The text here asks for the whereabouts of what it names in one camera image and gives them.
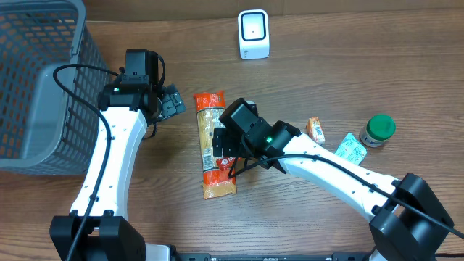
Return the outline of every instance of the green jar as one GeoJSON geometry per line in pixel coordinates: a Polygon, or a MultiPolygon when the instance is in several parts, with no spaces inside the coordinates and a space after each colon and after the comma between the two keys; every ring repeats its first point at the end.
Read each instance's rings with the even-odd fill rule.
{"type": "Polygon", "coordinates": [[[369,147],[378,147],[388,141],[397,129],[388,115],[376,115],[360,131],[360,140],[369,147]]]}

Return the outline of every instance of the food packaging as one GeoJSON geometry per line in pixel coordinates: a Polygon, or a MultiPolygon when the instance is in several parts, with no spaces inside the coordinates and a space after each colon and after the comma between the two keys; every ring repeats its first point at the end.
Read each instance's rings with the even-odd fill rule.
{"type": "Polygon", "coordinates": [[[356,165],[359,165],[367,154],[367,149],[351,133],[347,134],[335,152],[335,155],[356,165]]]}
{"type": "Polygon", "coordinates": [[[216,164],[220,170],[226,170],[232,167],[234,160],[235,160],[235,157],[224,157],[222,159],[217,159],[216,164]]]}
{"type": "Polygon", "coordinates": [[[212,138],[215,128],[224,128],[219,116],[225,110],[224,91],[194,94],[196,119],[200,135],[200,151],[203,164],[203,197],[211,199],[237,193],[236,179],[228,178],[229,168],[221,170],[216,160],[223,157],[212,155],[212,138]]]}
{"type": "Polygon", "coordinates": [[[318,117],[311,117],[307,121],[306,129],[308,136],[313,141],[315,141],[315,143],[319,144],[320,146],[324,145],[326,142],[326,137],[324,136],[324,132],[322,131],[322,126],[320,125],[318,117]]]}

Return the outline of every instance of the wire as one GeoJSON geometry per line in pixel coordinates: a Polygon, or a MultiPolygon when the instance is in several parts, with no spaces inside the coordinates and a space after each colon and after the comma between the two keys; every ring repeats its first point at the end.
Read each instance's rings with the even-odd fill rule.
{"type": "Polygon", "coordinates": [[[161,62],[161,66],[162,66],[162,74],[161,74],[161,78],[158,81],[157,86],[162,87],[165,84],[166,64],[165,64],[165,60],[161,57],[161,55],[157,54],[157,57],[159,59],[159,62],[161,62]]]}
{"type": "Polygon", "coordinates": [[[100,68],[100,67],[96,67],[96,66],[93,66],[93,65],[82,65],[82,64],[71,64],[71,65],[63,65],[63,66],[60,66],[58,67],[57,69],[55,69],[53,71],[53,79],[55,80],[55,82],[57,83],[57,85],[66,93],[68,93],[74,100],[80,102],[81,104],[85,105],[86,107],[88,107],[92,112],[95,112],[99,118],[101,119],[101,121],[103,122],[104,124],[104,127],[107,129],[107,147],[104,151],[104,156],[103,156],[103,162],[101,163],[101,168],[100,168],[100,173],[98,175],[98,177],[96,178],[96,182],[95,182],[95,186],[94,186],[94,191],[92,192],[92,194],[90,195],[90,199],[89,199],[89,202],[88,202],[88,206],[87,206],[87,209],[86,209],[86,212],[84,213],[84,216],[82,217],[82,221],[79,225],[79,228],[78,228],[78,231],[74,237],[74,240],[72,241],[72,244],[71,244],[71,247],[70,247],[70,250],[69,252],[67,253],[67,256],[66,256],[66,260],[67,261],[70,261],[72,258],[73,258],[73,255],[74,255],[74,252],[77,248],[77,245],[78,245],[78,242],[79,242],[79,238],[81,237],[82,233],[83,233],[83,230],[84,230],[84,227],[85,227],[85,224],[86,224],[86,221],[88,219],[88,216],[90,215],[90,211],[92,210],[92,207],[94,205],[94,202],[95,202],[95,199],[96,199],[96,195],[99,191],[99,187],[100,187],[100,183],[102,182],[102,178],[103,178],[103,174],[104,174],[104,169],[105,167],[107,166],[107,162],[108,162],[108,156],[109,156],[109,148],[111,147],[111,130],[109,128],[109,124],[107,122],[107,119],[104,118],[103,114],[97,109],[95,108],[92,104],[88,103],[85,99],[82,99],[80,98],[79,96],[77,96],[76,94],[74,94],[70,89],[66,88],[59,80],[58,80],[58,72],[60,70],[63,70],[63,69],[66,69],[66,68],[71,68],[71,67],[85,67],[85,68],[90,68],[90,69],[94,69],[94,70],[99,70],[99,71],[102,71],[102,72],[105,72],[105,73],[109,73],[111,75],[115,75],[115,76],[118,76],[118,74],[116,72],[112,72],[110,70],[107,70],[107,69],[104,69],[104,68],[100,68]]]}
{"type": "Polygon", "coordinates": [[[235,159],[233,160],[232,166],[229,169],[229,174],[227,174],[227,178],[235,178],[236,177],[236,175],[232,175],[232,172],[235,169],[235,166],[237,165],[238,160],[239,160],[238,157],[235,157],[235,159]]]}
{"type": "Polygon", "coordinates": [[[402,201],[402,200],[400,200],[400,199],[386,193],[385,191],[377,188],[373,184],[371,184],[371,183],[367,182],[366,180],[362,179],[361,177],[357,176],[356,174],[354,174],[350,170],[346,169],[345,167],[341,166],[340,164],[338,164],[336,162],[333,162],[333,161],[331,161],[329,159],[326,159],[324,157],[320,157],[318,155],[286,154],[286,155],[281,155],[281,156],[277,156],[277,157],[271,157],[271,158],[268,158],[268,159],[262,159],[262,160],[260,160],[258,162],[255,162],[255,163],[251,164],[248,167],[244,167],[243,169],[237,171],[234,175],[230,175],[229,178],[235,178],[236,176],[244,173],[245,171],[251,170],[253,167],[259,166],[259,165],[261,165],[263,163],[271,162],[273,160],[287,159],[287,158],[305,158],[305,159],[319,160],[321,162],[325,162],[325,163],[327,163],[329,165],[332,165],[332,166],[338,168],[339,170],[343,171],[344,173],[346,173],[350,177],[354,178],[355,180],[359,181],[361,184],[364,184],[365,186],[372,189],[373,191],[379,193],[382,196],[385,196],[387,199],[392,200],[394,203],[405,207],[409,211],[414,212],[416,215],[421,216],[422,218],[426,219],[427,221],[429,221],[429,222],[431,222],[431,223],[433,223],[435,225],[438,225],[438,226],[444,228],[445,230],[455,234],[456,236],[459,236],[460,238],[464,239],[464,233],[459,232],[459,231],[455,230],[454,228],[451,228],[448,225],[443,224],[442,222],[434,219],[433,217],[427,215],[424,212],[421,212],[420,210],[416,209],[415,207],[409,205],[408,203],[406,203],[406,202],[404,202],[404,201],[402,201]]]}
{"type": "Polygon", "coordinates": [[[157,122],[154,122],[154,123],[153,123],[153,131],[152,131],[152,134],[151,134],[150,136],[148,136],[148,137],[143,137],[143,138],[142,138],[142,141],[145,141],[145,140],[147,140],[147,139],[149,139],[149,138],[153,138],[155,135],[157,135],[157,122]]]}
{"type": "Polygon", "coordinates": [[[254,153],[252,152],[252,150],[248,147],[247,145],[247,142],[245,141],[245,133],[243,133],[241,135],[241,145],[244,147],[246,153],[248,154],[248,156],[250,157],[254,157],[254,153]]]}

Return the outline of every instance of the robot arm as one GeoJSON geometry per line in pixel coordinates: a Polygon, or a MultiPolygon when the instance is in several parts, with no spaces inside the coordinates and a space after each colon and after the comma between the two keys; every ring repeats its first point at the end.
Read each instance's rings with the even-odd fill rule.
{"type": "MultiPolygon", "coordinates": [[[[145,244],[144,238],[127,221],[133,163],[147,124],[185,111],[175,86],[164,88],[160,82],[153,81],[157,78],[157,62],[155,64],[154,60],[154,53],[147,50],[128,50],[128,74],[118,78],[121,84],[109,84],[99,95],[99,109],[112,134],[109,160],[86,223],[82,216],[88,208],[107,143],[107,132],[100,121],[88,175],[72,204],[71,213],[69,216],[55,216],[50,226],[51,239],[62,260],[66,259],[74,241],[78,247],[72,260],[169,261],[175,253],[168,246],[145,244]],[[85,227],[85,235],[76,239],[78,227],[85,227]],[[96,228],[99,235],[89,236],[96,228]]],[[[448,234],[448,231],[409,210],[404,210],[397,217],[392,213],[397,204],[391,196],[449,227],[454,225],[427,183],[413,174],[408,173],[399,181],[354,165],[318,146],[288,123],[279,121],[271,127],[258,117],[256,106],[243,99],[232,103],[220,121],[225,129],[216,128],[214,132],[213,151],[216,157],[251,155],[258,161],[267,160],[261,162],[264,168],[275,167],[334,194],[369,222],[377,248],[370,256],[372,261],[430,260],[448,234]],[[241,150],[241,146],[245,147],[244,143],[246,153],[241,150]],[[319,160],[299,155],[318,155],[319,160]],[[359,178],[369,184],[364,186],[359,178]],[[374,193],[376,187],[384,194],[374,193]]]]}
{"type": "Polygon", "coordinates": [[[266,169],[274,167],[304,178],[346,202],[369,222],[376,243],[370,260],[431,260],[450,231],[443,229],[443,224],[448,228],[454,225],[428,184],[416,175],[408,173],[399,181],[354,165],[288,123],[278,121],[270,126],[258,117],[256,106],[244,99],[232,103],[220,121],[225,129],[214,132],[216,157],[254,157],[266,169]],[[310,155],[318,157],[304,158],[310,155]],[[410,206],[399,217],[393,213],[396,202],[410,206]]]}
{"type": "MultiPolygon", "coordinates": [[[[348,162],[317,145],[306,134],[293,137],[283,148],[283,152],[284,154],[310,154],[324,157],[337,162],[369,183],[376,184],[378,188],[389,194],[395,190],[392,182],[396,178],[375,173],[348,162]]],[[[279,163],[288,174],[311,181],[338,197],[358,211],[368,222],[374,217],[372,213],[374,206],[383,206],[386,203],[385,196],[374,193],[367,186],[327,163],[300,158],[280,159],[279,163]]]]}
{"type": "MultiPolygon", "coordinates": [[[[104,211],[109,210],[114,212],[113,215],[122,216],[127,220],[127,199],[133,163],[138,146],[146,132],[146,120],[141,110],[131,111],[129,107],[110,107],[101,113],[111,126],[113,140],[105,174],[97,194],[98,201],[95,201],[90,216],[100,217],[104,211]]],[[[103,122],[100,121],[99,135],[86,179],[70,210],[71,212],[77,210],[79,216],[84,215],[88,199],[94,190],[102,166],[106,140],[107,132],[103,122]]]]}

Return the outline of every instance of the black bracket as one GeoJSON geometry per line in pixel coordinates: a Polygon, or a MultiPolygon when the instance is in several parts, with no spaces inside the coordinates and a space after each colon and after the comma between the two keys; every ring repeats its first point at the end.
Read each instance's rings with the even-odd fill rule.
{"type": "Polygon", "coordinates": [[[179,93],[174,84],[163,89],[161,103],[162,111],[157,121],[166,120],[186,111],[186,105],[183,103],[181,93],[179,93]]]}
{"type": "MultiPolygon", "coordinates": [[[[61,260],[66,260],[82,217],[76,211],[69,216],[54,216],[50,237],[61,260]]],[[[123,217],[106,212],[101,217],[88,217],[72,261],[145,261],[145,240],[123,217]],[[91,235],[99,227],[99,235],[91,235]]]]}
{"type": "MultiPolygon", "coordinates": [[[[397,188],[392,196],[450,227],[454,226],[442,203],[422,178],[408,173],[401,182],[394,181],[393,185],[397,188]]],[[[373,208],[376,216],[369,226],[378,252],[387,260],[432,260],[449,232],[409,209],[404,209],[397,217],[392,213],[396,206],[387,200],[384,206],[373,208]]]]}
{"type": "MultiPolygon", "coordinates": [[[[254,157],[257,160],[269,159],[283,155],[283,148],[301,131],[294,126],[278,121],[271,126],[263,118],[258,117],[255,104],[243,98],[233,102],[219,120],[225,130],[215,130],[212,145],[215,157],[254,157]],[[248,149],[241,149],[245,142],[248,149]]],[[[262,163],[265,169],[275,167],[282,173],[285,170],[278,160],[262,163]]]]}

